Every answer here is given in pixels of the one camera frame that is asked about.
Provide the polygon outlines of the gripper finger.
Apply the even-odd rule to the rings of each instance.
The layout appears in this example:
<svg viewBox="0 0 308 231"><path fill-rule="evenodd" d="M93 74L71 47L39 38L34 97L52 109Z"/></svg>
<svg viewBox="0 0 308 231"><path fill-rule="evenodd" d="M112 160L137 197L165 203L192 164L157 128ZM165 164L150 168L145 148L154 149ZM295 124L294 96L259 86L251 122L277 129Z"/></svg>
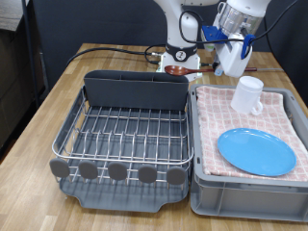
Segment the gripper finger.
<svg viewBox="0 0 308 231"><path fill-rule="evenodd" d="M214 73L215 73L216 76L221 76L222 75L223 69L222 69L222 66L220 65L220 63L214 62L212 64L212 68L213 68Z"/></svg>

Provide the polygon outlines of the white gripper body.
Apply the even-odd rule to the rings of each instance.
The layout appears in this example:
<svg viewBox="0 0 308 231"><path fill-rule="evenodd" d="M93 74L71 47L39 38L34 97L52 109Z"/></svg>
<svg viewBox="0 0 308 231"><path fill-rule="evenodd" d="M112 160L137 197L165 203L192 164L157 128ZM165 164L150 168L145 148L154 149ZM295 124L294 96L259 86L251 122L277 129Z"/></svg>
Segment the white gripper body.
<svg viewBox="0 0 308 231"><path fill-rule="evenodd" d="M230 77L241 77L252 54L252 48L245 45L240 33L231 34L229 39L238 39L216 44L215 61L220 63L223 73Z"/></svg>

